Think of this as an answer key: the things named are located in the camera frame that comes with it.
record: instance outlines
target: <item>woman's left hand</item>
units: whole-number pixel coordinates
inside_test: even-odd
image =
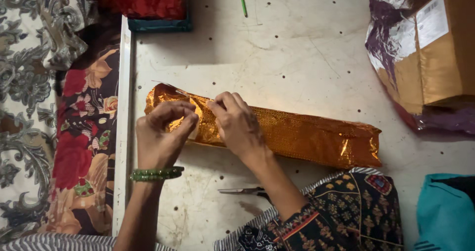
[[[137,119],[137,158],[139,169],[173,166],[181,148],[199,120],[195,106],[189,102],[163,102],[150,114]],[[172,132],[166,126],[184,117],[181,125]]]

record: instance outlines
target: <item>gray striped cloth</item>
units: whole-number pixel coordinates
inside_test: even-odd
[[[0,245],[5,251],[111,251],[117,237],[46,232]],[[156,244],[155,251],[175,251]]]
[[[351,173],[365,173],[370,175],[383,175],[373,168],[353,168]],[[322,180],[316,181],[307,187],[303,188],[303,194],[308,193],[315,187],[323,183],[343,175],[345,172],[337,172],[328,175]],[[264,211],[253,220],[245,225],[249,225],[261,229],[270,220],[277,218],[279,213],[275,207],[271,207]],[[213,248],[215,251],[233,251],[239,248],[238,238],[243,232],[244,226],[239,227],[234,232],[230,233],[226,238],[215,241]],[[64,234],[64,233],[38,233],[30,236],[25,236],[8,244],[0,245],[2,251],[111,251],[116,242],[116,237],[110,236],[95,236],[95,235],[78,235],[78,234]],[[155,251],[175,251],[175,249],[166,247],[161,244],[156,244]]]

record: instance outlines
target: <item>white table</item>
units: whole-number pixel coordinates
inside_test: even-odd
[[[398,189],[405,243],[411,247],[418,237],[416,205],[424,176],[474,174],[475,142],[464,134],[415,134],[401,121],[364,47],[368,4],[368,0],[246,0],[245,18],[240,0],[192,0],[192,33],[131,37],[124,31],[114,232],[130,195],[127,167],[132,161],[136,164],[134,123],[144,115],[147,93],[161,81],[202,96],[238,92],[249,105],[379,127],[381,170],[393,177]],[[334,171],[302,161],[280,161],[299,187]],[[258,184],[228,150],[189,145],[177,164],[186,170],[181,178],[166,182],[158,220],[158,239],[169,247],[211,250],[212,242],[225,237],[226,230],[253,218],[245,208],[269,207],[260,197],[217,192]]]

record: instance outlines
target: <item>green pencil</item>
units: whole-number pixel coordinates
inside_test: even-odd
[[[244,0],[241,0],[241,4],[242,4],[242,11],[244,12],[244,16],[247,18],[246,2],[244,2]]]

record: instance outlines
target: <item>bangle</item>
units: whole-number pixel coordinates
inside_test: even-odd
[[[174,166],[165,169],[134,169],[130,175],[131,181],[162,181],[178,178],[184,167]]]

